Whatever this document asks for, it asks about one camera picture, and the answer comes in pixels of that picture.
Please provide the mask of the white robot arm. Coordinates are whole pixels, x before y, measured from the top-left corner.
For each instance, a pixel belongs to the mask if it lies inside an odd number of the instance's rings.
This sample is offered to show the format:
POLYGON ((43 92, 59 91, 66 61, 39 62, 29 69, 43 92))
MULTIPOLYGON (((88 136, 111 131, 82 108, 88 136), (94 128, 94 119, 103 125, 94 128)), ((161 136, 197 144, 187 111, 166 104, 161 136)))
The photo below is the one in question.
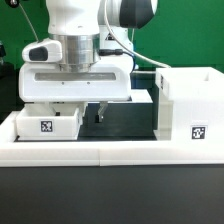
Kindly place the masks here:
POLYGON ((90 102, 129 101, 133 48, 117 34, 144 27, 157 5, 158 0, 46 0, 48 37, 22 51, 24 106, 52 116, 58 103, 82 111, 90 102))

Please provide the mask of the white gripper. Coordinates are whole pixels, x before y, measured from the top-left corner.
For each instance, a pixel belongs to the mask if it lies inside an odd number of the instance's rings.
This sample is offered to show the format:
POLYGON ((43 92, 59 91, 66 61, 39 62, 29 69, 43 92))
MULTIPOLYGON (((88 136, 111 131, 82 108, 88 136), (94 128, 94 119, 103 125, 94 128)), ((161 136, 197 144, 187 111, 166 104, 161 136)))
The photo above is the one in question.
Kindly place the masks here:
MULTIPOLYGON (((62 44, 46 38, 22 51, 24 65, 19 72, 19 96, 24 102, 127 101, 131 96, 130 56, 101 56, 83 71, 63 71, 62 44)), ((50 103, 52 116, 61 116, 50 103)), ((102 123, 107 102, 101 102, 95 116, 102 123)))

